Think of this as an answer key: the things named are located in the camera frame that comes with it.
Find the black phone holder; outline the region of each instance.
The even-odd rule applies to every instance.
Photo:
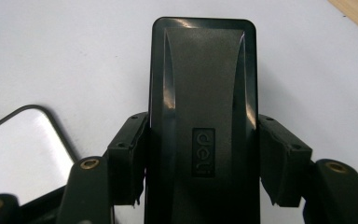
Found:
[[[258,115],[256,70],[251,22],[157,20],[148,112],[102,157],[76,162],[66,188],[24,205],[21,223],[111,223],[113,205],[135,204],[145,178],[147,224],[256,224],[260,177],[272,203],[305,198],[308,224],[358,223],[358,174],[312,162],[310,147]]]

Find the black plastic panel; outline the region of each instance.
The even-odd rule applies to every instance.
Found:
[[[155,22],[146,223],[259,223],[256,102],[249,21]]]

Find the embossed logo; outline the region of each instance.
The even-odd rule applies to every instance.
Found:
[[[192,175],[214,177],[214,129],[193,129]]]

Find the white desk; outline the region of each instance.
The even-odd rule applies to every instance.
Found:
[[[259,112],[311,146],[315,161],[358,171],[358,26],[326,0],[0,1],[0,118],[45,106],[78,154],[102,155],[125,119],[147,110],[161,16],[252,21]],[[271,207],[264,190],[261,218],[303,222],[299,209]]]

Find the white table surface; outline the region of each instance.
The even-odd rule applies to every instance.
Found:
[[[327,0],[0,1],[0,119],[50,109],[81,157],[102,155],[148,104],[151,27],[161,16],[231,18],[257,29],[259,112],[358,171],[358,26]],[[272,207],[262,223],[303,223]],[[142,211],[120,223],[141,223]]]

